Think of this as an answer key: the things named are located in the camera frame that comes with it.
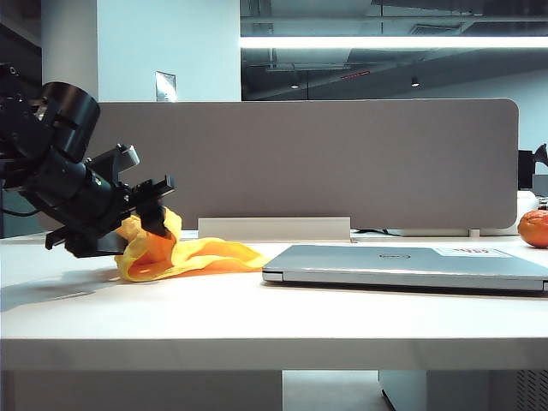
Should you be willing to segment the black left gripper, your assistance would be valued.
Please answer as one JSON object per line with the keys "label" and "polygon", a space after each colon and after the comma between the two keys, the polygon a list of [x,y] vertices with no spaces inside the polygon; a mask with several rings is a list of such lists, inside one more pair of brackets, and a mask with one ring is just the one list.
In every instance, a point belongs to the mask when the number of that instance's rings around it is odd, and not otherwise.
{"label": "black left gripper", "polygon": [[140,162],[133,147],[115,147],[95,158],[74,163],[52,151],[29,176],[24,196],[62,227],[45,237],[45,247],[63,244],[76,258],[122,255],[128,241],[116,233],[136,212],[141,228],[167,238],[162,198],[174,191],[171,176],[134,187],[119,174]]}

